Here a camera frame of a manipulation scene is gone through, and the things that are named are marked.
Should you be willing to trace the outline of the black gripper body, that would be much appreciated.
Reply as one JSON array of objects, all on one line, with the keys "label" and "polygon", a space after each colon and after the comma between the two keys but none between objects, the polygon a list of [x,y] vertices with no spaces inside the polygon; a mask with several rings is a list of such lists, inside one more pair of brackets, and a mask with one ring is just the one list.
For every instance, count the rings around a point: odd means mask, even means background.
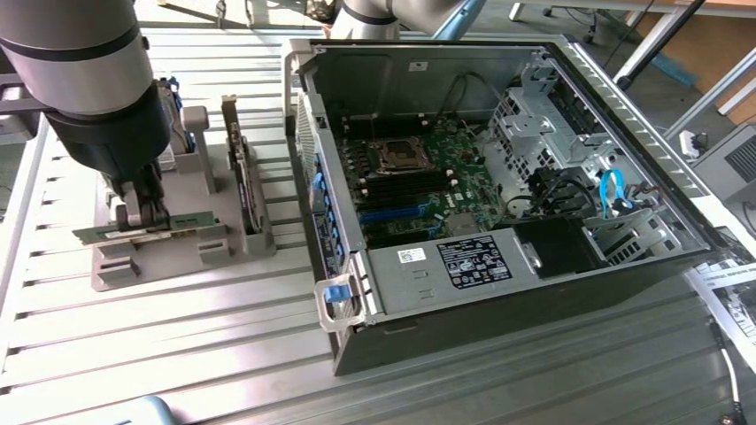
[{"label": "black gripper body", "polygon": [[46,120],[70,158],[109,178],[117,194],[122,182],[149,176],[149,163],[157,162],[170,141],[156,83],[118,111],[100,115],[48,112]]}]

